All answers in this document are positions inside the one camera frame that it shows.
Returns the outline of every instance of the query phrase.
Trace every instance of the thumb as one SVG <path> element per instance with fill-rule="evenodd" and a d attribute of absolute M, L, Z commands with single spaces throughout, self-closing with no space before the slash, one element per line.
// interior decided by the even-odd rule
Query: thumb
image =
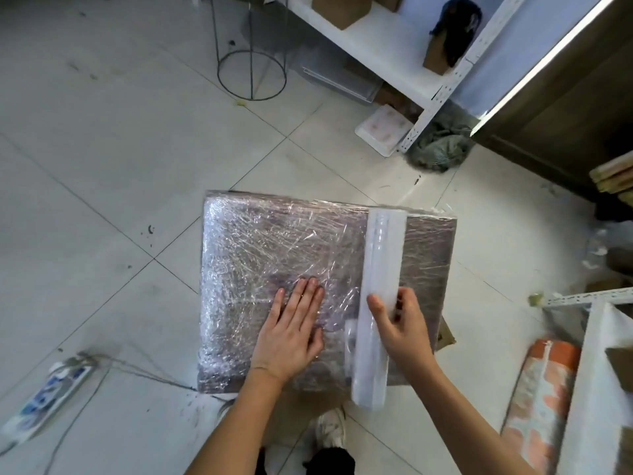
<path fill-rule="evenodd" d="M 312 341 L 308 345 L 308 359 L 314 359 L 323 350 L 323 329 L 317 328 Z"/>
<path fill-rule="evenodd" d="M 389 319 L 387 308 L 381 298 L 372 293 L 367 296 L 367 304 L 369 306 L 369 310 L 374 316 L 374 320 L 376 320 L 380 337 L 391 337 L 393 335 L 394 326 Z"/>

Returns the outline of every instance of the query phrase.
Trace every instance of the person's left hand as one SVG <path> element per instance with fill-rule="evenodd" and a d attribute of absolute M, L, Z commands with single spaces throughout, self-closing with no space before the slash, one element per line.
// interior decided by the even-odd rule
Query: person's left hand
<path fill-rule="evenodd" d="M 323 349 L 323 329 L 318 328 L 310 339 L 323 294 L 317 279 L 299 279 L 279 316 L 284 289 L 277 290 L 257 338 L 251 371 L 265 370 L 283 385 L 308 366 Z"/>

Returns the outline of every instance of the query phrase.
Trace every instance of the person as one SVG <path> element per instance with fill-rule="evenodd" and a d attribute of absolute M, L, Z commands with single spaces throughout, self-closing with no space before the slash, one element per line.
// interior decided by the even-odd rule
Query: person
<path fill-rule="evenodd" d="M 297 282 L 284 309 L 284 290 L 277 291 L 242 390 L 186 475 L 265 473 L 260 446 L 275 402 L 284 384 L 323 349 L 322 329 L 314 328 L 323 297 L 323 288 L 314 278 Z M 387 353 L 424 404 L 462 474 L 534 475 L 534 469 L 505 444 L 440 369 L 413 290 L 398 290 L 400 312 L 393 321 L 389 317 L 393 310 L 377 295 L 369 295 L 367 303 Z M 354 472 L 353 458 L 341 446 L 341 413 L 334 410 L 319 418 L 316 431 L 321 443 L 329 446 L 305 464 L 308 475 Z"/>

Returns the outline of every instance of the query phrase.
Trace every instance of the orange package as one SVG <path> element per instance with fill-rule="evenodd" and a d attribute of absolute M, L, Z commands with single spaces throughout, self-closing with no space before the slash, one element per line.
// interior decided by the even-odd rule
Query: orange package
<path fill-rule="evenodd" d="M 556 470 L 581 349 L 539 339 L 530 348 L 501 437 L 539 473 Z"/>

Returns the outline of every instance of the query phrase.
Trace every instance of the hand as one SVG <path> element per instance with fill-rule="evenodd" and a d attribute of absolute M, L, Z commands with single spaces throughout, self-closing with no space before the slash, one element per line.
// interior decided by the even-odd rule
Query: hand
<path fill-rule="evenodd" d="M 310 333 L 324 292 L 317 279 L 300 279 L 280 317 L 284 289 L 277 290 L 268 318 L 257 337 L 251 372 L 263 370 L 283 386 L 323 350 L 323 329 L 318 328 L 311 341 Z"/>
<path fill-rule="evenodd" d="M 376 320 L 382 344 L 405 376 L 436 364 L 429 343 L 427 324 L 413 289 L 398 289 L 401 314 L 393 322 L 378 295 L 369 295 L 367 304 Z"/>

